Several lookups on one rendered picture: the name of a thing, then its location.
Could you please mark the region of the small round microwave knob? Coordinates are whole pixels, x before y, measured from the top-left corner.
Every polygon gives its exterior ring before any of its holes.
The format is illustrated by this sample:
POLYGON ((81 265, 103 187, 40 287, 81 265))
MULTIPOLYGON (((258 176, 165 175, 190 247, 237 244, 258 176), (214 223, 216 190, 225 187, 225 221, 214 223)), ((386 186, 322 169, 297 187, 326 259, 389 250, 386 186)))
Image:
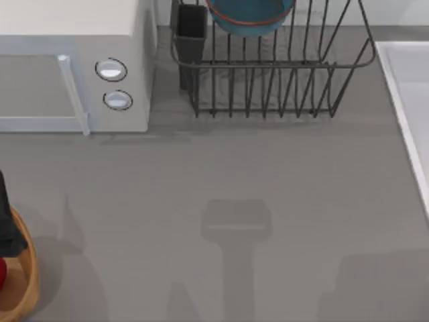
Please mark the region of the small round microwave knob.
POLYGON ((116 90, 105 93, 103 103, 112 110, 125 111, 133 105, 133 98, 126 91, 116 90))

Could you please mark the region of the dark grey cutlery holder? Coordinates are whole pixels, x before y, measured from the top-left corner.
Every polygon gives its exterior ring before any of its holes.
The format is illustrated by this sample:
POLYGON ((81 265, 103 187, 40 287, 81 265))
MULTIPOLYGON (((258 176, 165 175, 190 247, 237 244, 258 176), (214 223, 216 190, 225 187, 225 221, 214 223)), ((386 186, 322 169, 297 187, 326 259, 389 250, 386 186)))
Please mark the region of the dark grey cutlery holder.
POLYGON ((207 17, 207 8, 203 5, 172 0, 170 27, 181 63, 201 63, 207 35, 207 17))

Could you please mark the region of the large round microwave knob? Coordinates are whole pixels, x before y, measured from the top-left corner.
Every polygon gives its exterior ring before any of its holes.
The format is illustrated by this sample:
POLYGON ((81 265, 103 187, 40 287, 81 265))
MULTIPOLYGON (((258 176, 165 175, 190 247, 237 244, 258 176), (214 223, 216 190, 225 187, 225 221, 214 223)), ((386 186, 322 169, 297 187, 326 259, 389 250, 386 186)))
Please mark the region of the large round microwave knob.
POLYGON ((128 73, 126 65, 114 58, 98 61, 95 72, 101 79, 111 83, 122 81, 128 73))

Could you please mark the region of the pale microwave oven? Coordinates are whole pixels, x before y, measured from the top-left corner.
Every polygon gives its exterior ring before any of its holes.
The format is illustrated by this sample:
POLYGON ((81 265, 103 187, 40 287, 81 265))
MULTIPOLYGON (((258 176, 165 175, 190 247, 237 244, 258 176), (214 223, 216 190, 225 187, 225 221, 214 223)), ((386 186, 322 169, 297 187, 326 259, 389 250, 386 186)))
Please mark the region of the pale microwave oven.
POLYGON ((0 0, 0 55, 71 57, 92 133, 145 132, 157 50, 154 0, 0 0), (127 67, 120 82, 95 72, 114 58, 127 67), (125 111, 103 103, 122 90, 133 98, 125 111))

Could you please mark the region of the blue bowl with red rim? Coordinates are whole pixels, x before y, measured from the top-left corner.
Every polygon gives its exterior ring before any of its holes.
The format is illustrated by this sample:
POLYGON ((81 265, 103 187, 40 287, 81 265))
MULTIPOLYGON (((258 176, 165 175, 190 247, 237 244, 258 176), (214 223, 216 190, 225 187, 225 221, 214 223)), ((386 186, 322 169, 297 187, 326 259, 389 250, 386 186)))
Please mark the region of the blue bowl with red rim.
POLYGON ((260 37, 285 22, 296 0, 206 0, 212 20, 225 32, 260 37))

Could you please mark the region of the microwave oven door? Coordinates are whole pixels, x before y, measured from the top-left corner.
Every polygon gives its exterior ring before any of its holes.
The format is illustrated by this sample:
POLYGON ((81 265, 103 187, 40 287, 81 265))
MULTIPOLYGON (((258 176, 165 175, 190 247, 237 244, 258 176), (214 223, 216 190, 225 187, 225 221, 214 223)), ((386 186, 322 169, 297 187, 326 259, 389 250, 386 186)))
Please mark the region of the microwave oven door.
POLYGON ((82 133, 58 55, 0 55, 0 133, 82 133))

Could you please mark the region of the white sink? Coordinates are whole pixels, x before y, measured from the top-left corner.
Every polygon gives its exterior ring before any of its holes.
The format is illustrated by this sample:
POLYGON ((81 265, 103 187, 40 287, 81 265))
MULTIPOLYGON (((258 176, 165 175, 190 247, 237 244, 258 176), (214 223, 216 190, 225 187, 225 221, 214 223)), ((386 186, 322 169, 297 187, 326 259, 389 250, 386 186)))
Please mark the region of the white sink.
POLYGON ((429 41, 375 45, 429 222, 429 41))

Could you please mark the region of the wooden bowl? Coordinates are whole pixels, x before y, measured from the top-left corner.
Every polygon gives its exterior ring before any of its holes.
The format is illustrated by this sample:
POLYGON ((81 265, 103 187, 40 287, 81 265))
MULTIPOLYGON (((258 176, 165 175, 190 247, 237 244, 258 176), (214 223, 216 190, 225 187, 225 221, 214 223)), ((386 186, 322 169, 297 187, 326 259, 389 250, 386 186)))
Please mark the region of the wooden bowl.
POLYGON ((0 322, 22 322, 35 310, 40 299, 40 268, 34 241, 16 209, 13 220, 27 242, 16 258, 6 258, 7 278, 0 290, 0 322))

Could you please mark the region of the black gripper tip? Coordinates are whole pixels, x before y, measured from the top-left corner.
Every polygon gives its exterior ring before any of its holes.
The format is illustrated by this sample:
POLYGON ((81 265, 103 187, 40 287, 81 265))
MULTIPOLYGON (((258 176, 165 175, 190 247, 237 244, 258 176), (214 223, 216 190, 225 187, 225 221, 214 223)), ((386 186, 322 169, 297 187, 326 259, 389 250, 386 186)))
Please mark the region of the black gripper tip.
POLYGON ((13 220, 3 172, 0 170, 0 258, 16 258, 27 241, 13 220))

